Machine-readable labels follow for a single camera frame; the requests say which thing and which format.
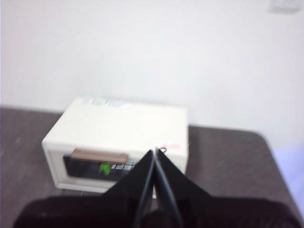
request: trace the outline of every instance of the table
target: table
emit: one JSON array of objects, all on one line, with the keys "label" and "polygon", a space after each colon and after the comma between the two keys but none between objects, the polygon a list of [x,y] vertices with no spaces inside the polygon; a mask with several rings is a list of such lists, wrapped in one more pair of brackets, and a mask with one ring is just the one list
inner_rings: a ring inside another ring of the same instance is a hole
[{"label": "table", "polygon": [[[11,228],[32,200],[97,193],[57,189],[41,141],[59,113],[1,108],[1,227]],[[189,127],[186,176],[214,196],[260,197],[290,206],[302,221],[264,138],[257,133]]]}]

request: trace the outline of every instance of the white wall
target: white wall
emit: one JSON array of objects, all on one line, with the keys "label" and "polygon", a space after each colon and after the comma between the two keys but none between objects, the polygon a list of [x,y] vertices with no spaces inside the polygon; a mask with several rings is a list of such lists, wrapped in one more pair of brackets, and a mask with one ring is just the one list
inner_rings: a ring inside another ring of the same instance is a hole
[{"label": "white wall", "polygon": [[265,0],[3,0],[2,105],[75,96],[189,108],[190,123],[304,142],[304,12]]}]

